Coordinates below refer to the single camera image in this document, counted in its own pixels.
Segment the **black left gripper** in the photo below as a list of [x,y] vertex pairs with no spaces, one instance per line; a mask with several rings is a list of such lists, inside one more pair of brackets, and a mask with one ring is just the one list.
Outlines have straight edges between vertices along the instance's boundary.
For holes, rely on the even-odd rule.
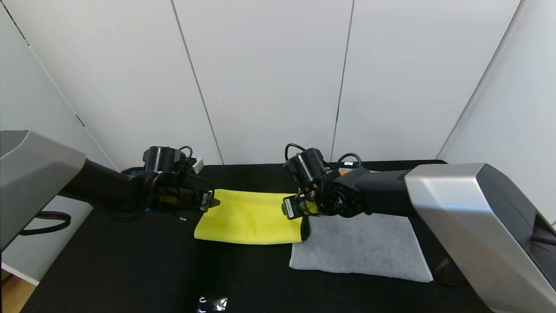
[[179,204],[185,210],[206,212],[219,206],[221,201],[216,192],[210,192],[210,182],[201,176],[184,175],[179,182]]

